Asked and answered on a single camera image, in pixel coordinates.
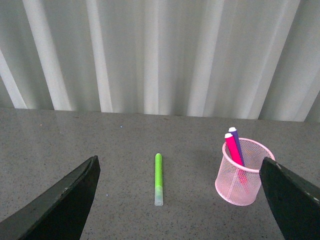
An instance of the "mesh cup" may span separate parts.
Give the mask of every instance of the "mesh cup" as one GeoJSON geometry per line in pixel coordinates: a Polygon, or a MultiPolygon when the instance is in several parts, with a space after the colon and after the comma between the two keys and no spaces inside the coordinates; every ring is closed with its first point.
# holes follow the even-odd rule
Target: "mesh cup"
{"type": "Polygon", "coordinates": [[[244,166],[235,163],[226,143],[222,146],[222,161],[215,189],[227,202],[247,206],[257,197],[261,180],[259,171],[265,157],[275,160],[271,151],[261,143],[247,138],[239,138],[244,166]]]}

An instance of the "gray countertop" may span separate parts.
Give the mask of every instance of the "gray countertop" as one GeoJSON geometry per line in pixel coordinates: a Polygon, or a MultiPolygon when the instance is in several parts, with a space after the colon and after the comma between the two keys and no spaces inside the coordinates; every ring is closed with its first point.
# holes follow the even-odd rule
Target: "gray countertop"
{"type": "Polygon", "coordinates": [[[215,189],[229,127],[320,186],[320,123],[0,108],[0,221],[98,155],[82,240],[283,239],[262,188],[249,206],[215,189]],[[163,206],[154,204],[156,153],[163,206]]]}

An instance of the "curtain fold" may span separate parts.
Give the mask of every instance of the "curtain fold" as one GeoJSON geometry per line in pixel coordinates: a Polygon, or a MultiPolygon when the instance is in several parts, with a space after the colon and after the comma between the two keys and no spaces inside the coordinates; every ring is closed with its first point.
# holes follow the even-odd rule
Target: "curtain fold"
{"type": "Polygon", "coordinates": [[[0,107],[320,122],[317,0],[11,0],[0,107]]]}

